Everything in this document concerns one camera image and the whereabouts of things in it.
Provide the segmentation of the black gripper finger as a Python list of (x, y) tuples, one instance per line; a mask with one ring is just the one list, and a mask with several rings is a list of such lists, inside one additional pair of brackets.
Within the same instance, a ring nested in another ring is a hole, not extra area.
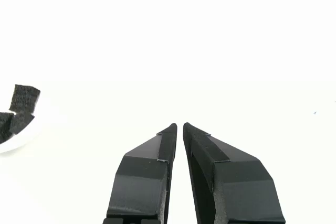
[(124, 154), (103, 223), (167, 223), (177, 125)]
[(190, 123), (183, 141), (198, 223), (285, 223), (262, 162)]

